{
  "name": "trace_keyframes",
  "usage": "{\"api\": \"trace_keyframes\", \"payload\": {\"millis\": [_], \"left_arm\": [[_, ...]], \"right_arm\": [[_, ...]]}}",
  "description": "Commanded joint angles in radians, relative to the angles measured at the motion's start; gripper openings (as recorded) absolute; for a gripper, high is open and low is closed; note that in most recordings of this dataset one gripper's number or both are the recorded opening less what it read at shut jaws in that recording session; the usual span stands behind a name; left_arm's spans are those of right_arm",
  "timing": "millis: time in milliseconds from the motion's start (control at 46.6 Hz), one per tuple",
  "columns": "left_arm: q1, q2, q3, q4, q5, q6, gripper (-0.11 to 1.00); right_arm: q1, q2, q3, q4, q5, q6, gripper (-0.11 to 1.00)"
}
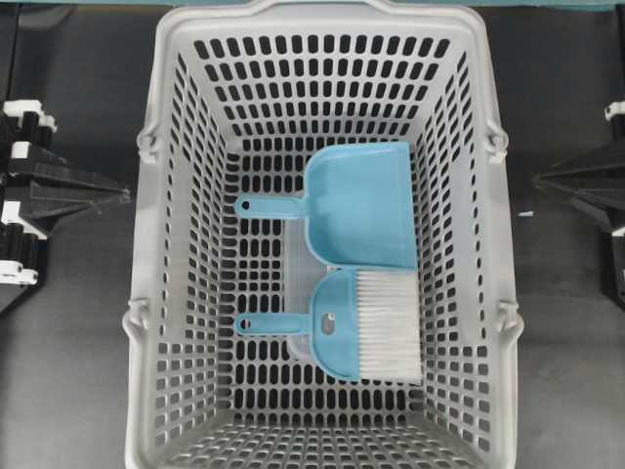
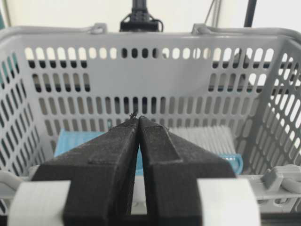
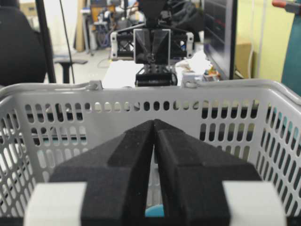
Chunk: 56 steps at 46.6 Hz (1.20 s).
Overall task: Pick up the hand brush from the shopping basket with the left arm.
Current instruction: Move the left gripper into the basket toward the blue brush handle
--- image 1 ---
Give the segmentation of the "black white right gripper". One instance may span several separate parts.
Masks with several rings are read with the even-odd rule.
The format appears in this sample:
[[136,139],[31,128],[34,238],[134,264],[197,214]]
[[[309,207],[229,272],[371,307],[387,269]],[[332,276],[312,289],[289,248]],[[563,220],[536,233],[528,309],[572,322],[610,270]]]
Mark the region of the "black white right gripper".
[[623,274],[624,101],[609,104],[604,117],[613,131],[613,160],[588,163],[573,158],[537,175],[533,185],[591,218],[601,230],[610,230],[614,271]]

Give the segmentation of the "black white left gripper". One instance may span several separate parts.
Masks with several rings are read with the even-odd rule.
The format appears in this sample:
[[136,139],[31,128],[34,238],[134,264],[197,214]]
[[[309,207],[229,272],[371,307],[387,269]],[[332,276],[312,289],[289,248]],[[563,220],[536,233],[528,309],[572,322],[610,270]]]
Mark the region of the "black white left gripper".
[[61,217],[105,203],[126,203],[130,191],[100,173],[36,163],[57,132],[35,99],[1,103],[1,282],[35,285],[49,230],[37,219]]

